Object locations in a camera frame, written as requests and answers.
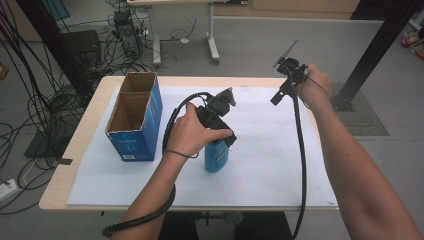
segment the black bracelet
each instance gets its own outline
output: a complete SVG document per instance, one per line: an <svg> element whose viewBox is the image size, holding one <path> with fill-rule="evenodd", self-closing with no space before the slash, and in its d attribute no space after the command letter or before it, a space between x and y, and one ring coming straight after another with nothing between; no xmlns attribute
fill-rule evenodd
<svg viewBox="0 0 424 240"><path fill-rule="evenodd" d="M183 157L186 157L186 158L197 158L199 156L199 153L196 153L195 156L189 156L189 155L185 155L184 153L180 153L180 152L177 152L177 151L174 151L174 150L170 150L170 149L165 149L163 151L163 153L166 153L166 152L175 153L177 155L180 155L180 156L183 156Z"/></svg>

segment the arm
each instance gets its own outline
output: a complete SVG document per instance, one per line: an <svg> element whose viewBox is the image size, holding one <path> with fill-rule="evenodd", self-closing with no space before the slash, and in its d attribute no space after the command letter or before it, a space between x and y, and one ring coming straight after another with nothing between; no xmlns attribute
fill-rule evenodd
<svg viewBox="0 0 424 240"><path fill-rule="evenodd" d="M315 116L327 175L351 238L422 239L390 183L334 112L328 76L311 64L309 77L314 81L296 90Z"/></svg>
<svg viewBox="0 0 424 240"><path fill-rule="evenodd" d="M186 105L186 114L176 120L167 148L191 156L199 152L208 142L231 136L229 129L209 130L197 118L195 106ZM160 208L171 194L172 187L180 173L186 157L166 152L149 182L125 213L122 221L145 216ZM157 239L164 215L145 224L113 234L112 239Z"/></svg>

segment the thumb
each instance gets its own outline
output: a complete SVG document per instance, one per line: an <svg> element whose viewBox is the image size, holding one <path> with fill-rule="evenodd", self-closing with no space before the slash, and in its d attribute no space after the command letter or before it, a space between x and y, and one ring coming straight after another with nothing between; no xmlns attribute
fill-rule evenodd
<svg viewBox="0 0 424 240"><path fill-rule="evenodd" d="M229 137L233 134L233 131L231 129L217 129L217 130L208 130L208 140L209 142Z"/></svg>

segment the person's foot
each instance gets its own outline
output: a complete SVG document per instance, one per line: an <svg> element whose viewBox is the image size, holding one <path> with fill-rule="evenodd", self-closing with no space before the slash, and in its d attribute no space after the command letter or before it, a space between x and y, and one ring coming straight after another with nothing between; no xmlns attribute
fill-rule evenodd
<svg viewBox="0 0 424 240"><path fill-rule="evenodd" d="M409 47L412 44L418 42L419 40L420 40L420 38L418 37L417 31L406 31L403 34L402 43L405 47Z"/></svg>
<svg viewBox="0 0 424 240"><path fill-rule="evenodd" d="M424 43L409 46L409 51L417 56L417 58L424 60Z"/></svg>

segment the open box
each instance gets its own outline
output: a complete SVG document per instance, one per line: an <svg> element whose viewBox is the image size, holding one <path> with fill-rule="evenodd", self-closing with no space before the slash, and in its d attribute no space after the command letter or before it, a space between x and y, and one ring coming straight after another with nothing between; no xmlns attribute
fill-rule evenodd
<svg viewBox="0 0 424 240"><path fill-rule="evenodd" d="M123 161L153 161L162 116L157 75L128 73L106 126Z"/></svg>

